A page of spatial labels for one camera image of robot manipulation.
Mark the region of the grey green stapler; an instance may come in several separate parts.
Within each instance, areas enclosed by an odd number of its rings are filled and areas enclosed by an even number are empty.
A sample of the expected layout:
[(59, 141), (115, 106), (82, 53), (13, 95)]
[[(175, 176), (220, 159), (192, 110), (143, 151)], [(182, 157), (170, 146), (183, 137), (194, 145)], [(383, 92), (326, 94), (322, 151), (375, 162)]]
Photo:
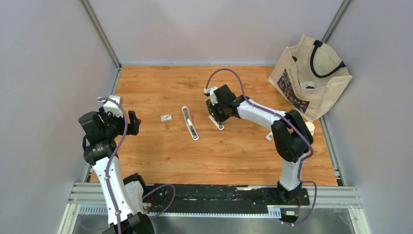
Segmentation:
[(212, 109), (213, 105), (212, 105), (211, 100), (208, 99), (208, 98), (205, 99), (205, 104), (206, 104), (206, 108), (207, 108), (207, 111), (208, 111), (208, 117), (209, 117), (210, 120), (215, 124), (215, 126), (216, 126), (220, 131), (222, 131), (225, 127), (224, 127), (224, 125), (223, 125), (220, 121), (217, 121), (217, 120), (215, 119), (215, 115), (214, 115), (213, 109)]

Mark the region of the white staple box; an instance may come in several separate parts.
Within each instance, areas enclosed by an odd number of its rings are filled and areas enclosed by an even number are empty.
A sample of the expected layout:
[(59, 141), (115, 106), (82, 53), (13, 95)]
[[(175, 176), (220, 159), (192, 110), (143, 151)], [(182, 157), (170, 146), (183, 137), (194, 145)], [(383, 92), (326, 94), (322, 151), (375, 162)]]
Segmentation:
[(161, 116), (161, 121), (162, 121), (162, 122), (172, 121), (172, 115), (171, 115), (171, 114), (162, 115), (162, 116)]

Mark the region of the white stapler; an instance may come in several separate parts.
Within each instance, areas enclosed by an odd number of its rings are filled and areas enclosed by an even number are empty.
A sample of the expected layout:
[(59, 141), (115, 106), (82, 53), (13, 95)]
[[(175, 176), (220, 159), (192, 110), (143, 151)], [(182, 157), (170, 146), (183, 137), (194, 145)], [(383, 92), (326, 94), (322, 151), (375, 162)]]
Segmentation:
[(184, 119), (185, 119), (186, 126), (188, 128), (189, 133), (191, 134), (192, 139), (193, 140), (198, 140), (199, 135), (196, 132), (194, 126), (193, 126), (193, 122), (192, 122), (188, 107), (183, 106), (182, 107), (182, 112), (183, 112), (183, 116), (184, 116)]

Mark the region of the white staple tray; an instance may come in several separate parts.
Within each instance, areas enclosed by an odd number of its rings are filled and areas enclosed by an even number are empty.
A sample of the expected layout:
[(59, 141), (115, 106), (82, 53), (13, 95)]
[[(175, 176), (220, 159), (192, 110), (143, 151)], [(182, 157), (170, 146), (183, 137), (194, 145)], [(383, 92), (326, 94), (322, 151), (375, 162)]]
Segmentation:
[(271, 140), (273, 139), (272, 133), (268, 133), (268, 134), (265, 136), (265, 139), (266, 139), (267, 141), (271, 141)]

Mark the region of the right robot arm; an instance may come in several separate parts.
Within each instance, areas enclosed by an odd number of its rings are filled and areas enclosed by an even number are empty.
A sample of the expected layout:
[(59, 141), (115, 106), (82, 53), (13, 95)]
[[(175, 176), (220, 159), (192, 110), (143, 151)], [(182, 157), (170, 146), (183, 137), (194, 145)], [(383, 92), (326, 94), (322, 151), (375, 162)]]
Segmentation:
[(302, 159), (311, 151), (314, 139), (296, 110), (277, 111), (262, 106), (249, 97), (235, 96), (227, 85), (204, 89), (209, 118), (219, 130), (230, 117), (252, 121), (272, 132), (276, 150), (282, 158), (282, 175), (277, 183), (278, 198), (284, 204), (298, 196)]

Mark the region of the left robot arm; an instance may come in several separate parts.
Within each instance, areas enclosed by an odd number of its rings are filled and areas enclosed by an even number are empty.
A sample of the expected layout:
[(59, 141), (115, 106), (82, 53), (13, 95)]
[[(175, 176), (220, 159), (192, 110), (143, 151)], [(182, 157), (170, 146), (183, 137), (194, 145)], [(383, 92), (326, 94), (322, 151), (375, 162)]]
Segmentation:
[(123, 117), (99, 112), (88, 112), (78, 119), (85, 132), (82, 147), (84, 159), (98, 177), (108, 209), (106, 234), (153, 234), (154, 227), (143, 209), (149, 196), (141, 175), (135, 173), (122, 178), (115, 138), (126, 133), (137, 135), (141, 120), (134, 111), (128, 112), (130, 123)]

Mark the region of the white plastic bottle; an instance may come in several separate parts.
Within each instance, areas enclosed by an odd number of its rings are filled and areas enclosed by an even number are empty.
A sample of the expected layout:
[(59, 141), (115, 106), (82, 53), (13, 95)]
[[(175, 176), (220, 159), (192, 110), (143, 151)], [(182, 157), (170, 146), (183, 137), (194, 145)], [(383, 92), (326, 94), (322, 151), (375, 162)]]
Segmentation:
[(315, 133), (315, 125), (312, 122), (307, 121), (306, 123), (306, 127), (308, 129), (308, 131), (310, 132), (311, 136), (314, 135)]

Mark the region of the beige canvas tote bag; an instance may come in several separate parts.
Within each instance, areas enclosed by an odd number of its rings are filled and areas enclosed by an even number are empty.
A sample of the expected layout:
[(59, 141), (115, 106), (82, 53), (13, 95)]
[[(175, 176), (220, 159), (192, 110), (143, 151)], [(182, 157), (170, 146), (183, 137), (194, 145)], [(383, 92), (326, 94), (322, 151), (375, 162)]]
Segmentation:
[(308, 121), (326, 114), (352, 76), (344, 61), (326, 43), (303, 35), (286, 47), (268, 81)]

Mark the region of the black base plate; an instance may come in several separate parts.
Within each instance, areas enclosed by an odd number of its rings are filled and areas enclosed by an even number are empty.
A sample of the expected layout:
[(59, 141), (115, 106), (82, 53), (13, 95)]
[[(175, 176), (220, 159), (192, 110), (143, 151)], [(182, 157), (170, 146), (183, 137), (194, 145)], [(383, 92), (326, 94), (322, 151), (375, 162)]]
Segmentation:
[(150, 212), (182, 214), (252, 214), (268, 212), (268, 206), (310, 205), (306, 189), (301, 188), (293, 197), (284, 201), (276, 187), (248, 187), (235, 185), (161, 184), (147, 186), (151, 195), (144, 198)]

